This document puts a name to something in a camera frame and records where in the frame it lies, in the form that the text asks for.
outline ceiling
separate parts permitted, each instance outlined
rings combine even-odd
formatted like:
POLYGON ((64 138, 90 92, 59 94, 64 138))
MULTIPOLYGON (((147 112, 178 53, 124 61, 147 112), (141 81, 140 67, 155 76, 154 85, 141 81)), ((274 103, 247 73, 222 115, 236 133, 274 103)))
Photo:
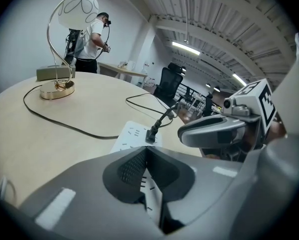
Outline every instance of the ceiling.
POLYGON ((157 17, 173 61, 222 89, 242 87, 233 74, 247 83, 267 78, 275 89, 296 58, 297 31, 275 0, 186 0, 187 10, 185 0, 142 1, 157 17), (171 41, 201 54, 172 47, 171 41))

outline round table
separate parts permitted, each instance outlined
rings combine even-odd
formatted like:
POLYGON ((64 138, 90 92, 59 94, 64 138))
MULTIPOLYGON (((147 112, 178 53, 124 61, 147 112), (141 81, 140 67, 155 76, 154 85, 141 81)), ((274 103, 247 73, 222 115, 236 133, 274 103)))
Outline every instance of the round table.
MULTIPOLYGON (((34 111, 101 136, 119 135, 127 121, 151 127, 161 116, 125 101, 147 93, 123 80, 106 75, 77 72, 75 92, 56 100, 40 98, 40 89, 25 99, 34 111)), ((0 94, 0 179, 7 177, 5 200, 18 207, 37 188, 78 162, 107 155, 116 139, 101 140, 46 121, 31 114, 23 96, 48 81, 30 78, 0 94)), ((133 102, 161 112, 165 109, 152 95, 133 102)), ((161 129, 162 146, 173 151, 201 156, 198 148, 183 145, 177 135, 184 125, 179 119, 161 129)))

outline metal pipe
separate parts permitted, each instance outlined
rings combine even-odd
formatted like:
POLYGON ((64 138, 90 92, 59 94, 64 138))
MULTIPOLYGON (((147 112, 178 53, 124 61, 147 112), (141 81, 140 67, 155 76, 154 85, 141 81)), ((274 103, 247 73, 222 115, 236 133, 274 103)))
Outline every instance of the metal pipe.
POLYGON ((60 60, 68 67, 68 70, 69 70, 69 78, 68 80, 65 82, 66 84, 71 81, 72 79, 72 76, 73 76, 73 73, 72 73, 72 68, 71 66, 66 62, 65 59, 62 58, 61 55, 59 55, 59 53, 55 50, 55 48, 53 47, 52 43, 51 43, 51 39, 50 39, 50 25, 51 25, 51 21, 52 21, 52 18, 54 16, 54 14, 56 13, 56 11, 58 10, 58 8, 60 8, 60 6, 62 5, 62 3, 64 2, 65 0, 62 0, 58 6, 54 9, 53 13, 51 14, 50 18, 49 18, 49 21, 47 23, 47 31, 46 31, 46 35, 47 35, 47 42, 49 44, 49 47, 52 51, 52 53, 54 52, 59 58, 60 60))
POLYGON ((186 41, 189 43, 189 16, 188 16, 188 0, 184 0, 184 6, 185 6, 185 15, 186 15, 186 41))

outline ceiling light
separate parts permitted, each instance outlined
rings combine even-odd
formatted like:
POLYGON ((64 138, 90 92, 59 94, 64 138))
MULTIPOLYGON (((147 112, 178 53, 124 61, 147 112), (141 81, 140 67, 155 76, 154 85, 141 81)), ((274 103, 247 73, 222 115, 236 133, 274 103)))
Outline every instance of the ceiling light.
POLYGON ((246 86, 246 83, 237 74, 233 74, 233 77, 235 77, 243 86, 246 86))
POLYGON ((189 47, 187 47, 187 46, 185 46, 185 45, 182 45, 182 44, 180 44, 180 43, 177 43, 177 42, 171 42, 171 43, 172 43, 173 46, 182 48, 182 49, 184 49, 184 50, 186 50, 186 51, 189 51, 189 52, 191 52, 191 53, 193 53, 193 54, 200 55, 200 52, 199 52, 198 50, 194 50, 194 49, 192 49, 192 48, 189 48, 189 47))

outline person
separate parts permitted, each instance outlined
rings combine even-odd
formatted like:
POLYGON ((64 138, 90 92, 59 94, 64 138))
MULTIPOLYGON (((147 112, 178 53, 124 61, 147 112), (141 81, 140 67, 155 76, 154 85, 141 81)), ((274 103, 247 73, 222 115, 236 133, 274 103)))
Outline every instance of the person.
POLYGON ((102 39, 102 31, 109 20, 109 15, 106 12, 101 12, 97 15, 93 23, 86 29, 83 37, 84 47, 81 52, 76 55, 76 71, 97 73, 97 52, 104 48, 104 52, 109 52, 110 48, 102 39))
POLYGON ((212 114, 212 105, 213 105, 212 98, 213 98, 213 95, 211 93, 208 93, 208 95, 206 96, 206 99, 205 99, 206 104, 205 104, 205 108, 204 108, 204 111, 202 114, 203 117, 208 117, 212 114))

